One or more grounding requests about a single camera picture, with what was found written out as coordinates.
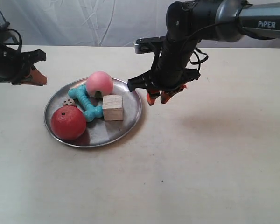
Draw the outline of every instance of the red ball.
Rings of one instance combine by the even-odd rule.
[[[54,112],[51,129],[62,140],[75,140],[85,131],[86,119],[78,108],[64,106]]]

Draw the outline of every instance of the wooden block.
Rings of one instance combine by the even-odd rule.
[[[63,106],[76,106],[75,101],[73,99],[66,99],[62,102]]]
[[[119,95],[104,96],[103,115],[105,121],[123,120],[122,96]]]

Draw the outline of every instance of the small die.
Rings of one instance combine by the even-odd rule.
[[[62,102],[63,106],[76,106],[75,101],[73,99],[67,99]]]

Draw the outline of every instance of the white curtain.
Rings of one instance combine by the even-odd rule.
[[[251,0],[253,4],[280,0]],[[174,0],[0,0],[0,9],[26,45],[132,46],[166,33]],[[200,47],[275,47],[280,40],[245,37],[237,43],[202,41]]]

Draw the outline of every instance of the toy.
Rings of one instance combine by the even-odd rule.
[[[78,108],[64,106],[54,112],[51,129],[62,140],[75,140],[86,130],[86,119]]]
[[[72,99],[78,99],[82,107],[84,108],[84,116],[86,122],[91,122],[95,118],[103,117],[103,108],[102,106],[94,106],[87,97],[86,86],[85,84],[80,85],[77,88],[72,88],[69,90],[69,97]]]
[[[63,106],[77,106],[73,99],[66,99],[62,102]]]
[[[123,120],[122,96],[109,95],[103,98],[103,114],[105,121]]]
[[[91,74],[86,81],[86,90],[89,96],[102,98],[113,91],[113,81],[110,75],[104,71]]]

